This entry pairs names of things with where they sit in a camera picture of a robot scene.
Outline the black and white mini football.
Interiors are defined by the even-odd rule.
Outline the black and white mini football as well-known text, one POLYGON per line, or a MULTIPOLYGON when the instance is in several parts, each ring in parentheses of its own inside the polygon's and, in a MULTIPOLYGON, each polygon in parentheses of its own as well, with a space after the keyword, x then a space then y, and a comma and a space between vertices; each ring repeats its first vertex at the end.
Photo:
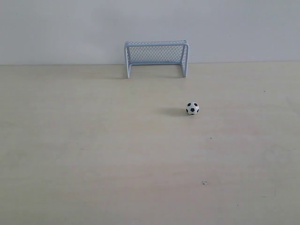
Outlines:
POLYGON ((200 107, 196 102, 189 102, 186 106, 186 112, 188 115, 196 115, 200 111, 200 107))

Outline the small white toy goal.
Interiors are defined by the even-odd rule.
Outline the small white toy goal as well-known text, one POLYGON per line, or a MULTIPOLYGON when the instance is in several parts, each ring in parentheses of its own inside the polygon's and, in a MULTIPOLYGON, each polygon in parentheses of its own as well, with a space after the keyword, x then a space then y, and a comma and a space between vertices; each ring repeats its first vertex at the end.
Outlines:
POLYGON ((126 41, 124 57, 127 78, 132 66, 179 65, 183 77, 188 73, 189 44, 177 41, 126 41))

